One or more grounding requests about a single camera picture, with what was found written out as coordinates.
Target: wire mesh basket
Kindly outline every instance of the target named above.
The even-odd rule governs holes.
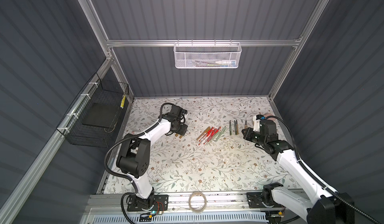
[[[92,147],[111,146],[117,139],[129,104],[128,90],[127,83],[99,79],[87,94],[81,94],[82,101],[76,111],[67,114],[71,118],[66,127],[57,127],[57,130],[70,144]],[[109,110],[112,116],[110,115],[108,125],[101,127],[84,124],[90,112],[94,112],[95,105],[112,108],[112,112]]]
[[[175,43],[176,68],[237,68],[240,60],[240,43],[226,46],[180,46]]]

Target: white mesh basket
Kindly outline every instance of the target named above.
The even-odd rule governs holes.
[[[227,46],[182,46],[175,43],[176,68],[237,68],[240,43]]]

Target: leaf pattern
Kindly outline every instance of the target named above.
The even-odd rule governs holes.
[[[268,154],[242,138],[241,130],[252,117],[272,113],[267,97],[136,99],[126,127],[127,133],[138,133],[156,120],[161,104],[171,102],[188,110],[185,136],[163,135],[151,144],[147,170],[156,192],[232,191],[262,189],[279,182],[286,188],[300,188],[293,177]],[[165,106],[163,113],[169,111]],[[229,121],[238,121],[239,135],[229,135]],[[281,140],[285,137],[277,123]],[[208,127],[222,128],[225,133],[217,142],[199,145],[196,138]],[[113,164],[114,171],[121,173]],[[105,194],[133,191],[128,180],[108,177]]]

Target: vent grille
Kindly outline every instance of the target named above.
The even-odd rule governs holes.
[[[135,223],[139,222],[139,214],[128,214],[128,217]],[[152,217],[152,221],[142,221],[142,223],[195,223],[195,222],[233,222],[233,221],[250,221],[250,222],[268,222],[265,213],[254,211],[230,211],[230,212],[204,212],[198,213],[164,213],[162,215]],[[93,223],[97,224],[113,224],[128,223],[123,215],[95,215]]]

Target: red pen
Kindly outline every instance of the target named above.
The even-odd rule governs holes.
[[[210,137],[210,135],[216,130],[216,128],[212,128],[211,130],[209,130],[209,132],[207,133],[207,135],[200,141],[199,145],[203,142],[203,141],[206,141],[208,140],[208,138]]]
[[[209,131],[207,131],[207,133],[204,135],[204,136],[202,136],[201,138],[200,138],[200,142],[202,141],[202,140],[204,140],[204,138],[207,136],[207,135],[209,135],[209,133],[212,131],[214,129],[214,127],[211,127],[211,129],[209,129]]]
[[[214,135],[221,129],[221,127],[219,127],[218,129],[216,129],[214,132],[211,133],[211,135],[209,136],[209,138],[204,142],[204,145],[205,143],[209,143],[210,140],[212,140],[212,138],[214,137]]]

